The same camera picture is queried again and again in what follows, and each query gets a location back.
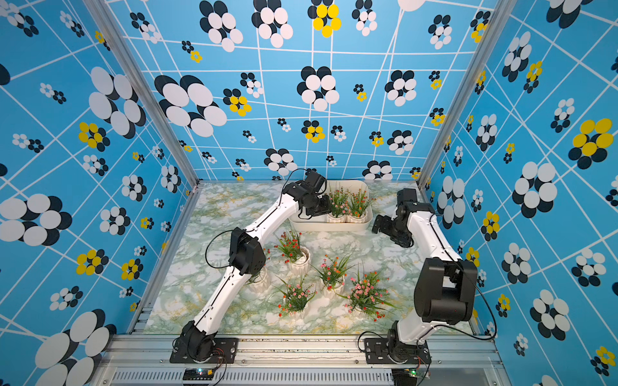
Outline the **orange potted gypsophila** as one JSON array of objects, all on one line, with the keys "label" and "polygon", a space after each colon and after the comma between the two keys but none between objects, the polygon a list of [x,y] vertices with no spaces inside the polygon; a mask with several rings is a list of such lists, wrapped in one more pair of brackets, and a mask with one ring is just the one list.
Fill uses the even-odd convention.
[{"label": "orange potted gypsophila", "polygon": [[353,224],[367,222],[370,218],[369,210],[371,209],[372,202],[373,199],[370,198],[367,190],[351,191],[348,199],[348,220]]}]

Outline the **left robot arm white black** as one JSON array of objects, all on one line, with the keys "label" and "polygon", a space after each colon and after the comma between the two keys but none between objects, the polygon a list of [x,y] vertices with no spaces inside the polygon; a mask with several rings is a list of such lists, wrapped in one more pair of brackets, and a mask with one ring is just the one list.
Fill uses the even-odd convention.
[{"label": "left robot arm white black", "polygon": [[206,305],[172,342],[171,363],[208,363],[225,355],[216,349],[215,337],[240,289],[264,267],[262,243],[294,214],[321,216],[331,212],[326,186],[325,177],[309,170],[303,179],[286,183],[275,203],[257,220],[231,231],[225,273]]}]

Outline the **red potted gypsophila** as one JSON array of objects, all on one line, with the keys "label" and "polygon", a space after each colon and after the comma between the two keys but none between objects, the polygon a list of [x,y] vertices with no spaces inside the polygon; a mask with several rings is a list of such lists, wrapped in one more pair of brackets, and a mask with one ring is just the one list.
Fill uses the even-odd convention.
[{"label": "red potted gypsophila", "polygon": [[302,234],[295,230],[284,231],[275,246],[284,263],[295,275],[305,275],[310,269],[310,252],[301,244]]},{"label": "red potted gypsophila", "polygon": [[329,198],[331,199],[331,212],[327,215],[327,222],[330,224],[341,224],[346,222],[349,215],[349,191],[343,188],[337,188],[330,191]]},{"label": "red potted gypsophila", "polygon": [[249,289],[255,294],[265,293],[271,286],[270,274],[267,266],[264,265],[258,273],[253,275],[249,281],[247,281]]}]

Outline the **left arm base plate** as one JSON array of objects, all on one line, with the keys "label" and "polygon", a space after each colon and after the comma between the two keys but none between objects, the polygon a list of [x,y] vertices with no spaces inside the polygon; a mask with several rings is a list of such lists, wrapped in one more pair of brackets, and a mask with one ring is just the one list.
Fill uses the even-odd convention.
[{"label": "left arm base plate", "polygon": [[196,343],[188,344],[181,338],[172,342],[171,363],[198,364],[198,363],[234,363],[239,339],[214,338],[198,339]]}]

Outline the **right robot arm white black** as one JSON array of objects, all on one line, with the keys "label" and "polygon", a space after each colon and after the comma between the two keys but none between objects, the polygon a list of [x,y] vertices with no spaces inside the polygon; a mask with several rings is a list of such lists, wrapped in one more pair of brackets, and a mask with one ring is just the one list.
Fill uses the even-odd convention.
[{"label": "right robot arm white black", "polygon": [[418,201],[413,188],[397,193],[395,216],[378,215],[372,232],[385,234],[403,248],[416,246],[423,259],[414,292],[415,309],[393,323],[386,347],[395,363],[420,360],[429,364],[426,340],[473,316],[478,270],[452,248],[439,228],[435,210]]}]

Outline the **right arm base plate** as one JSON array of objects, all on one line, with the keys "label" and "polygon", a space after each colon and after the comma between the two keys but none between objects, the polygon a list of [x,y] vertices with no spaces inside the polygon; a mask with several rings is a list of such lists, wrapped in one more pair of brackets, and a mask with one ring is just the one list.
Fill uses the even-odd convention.
[{"label": "right arm base plate", "polygon": [[431,364],[431,354],[427,344],[408,345],[399,341],[389,341],[386,338],[364,339],[362,348],[365,351],[367,364]]}]

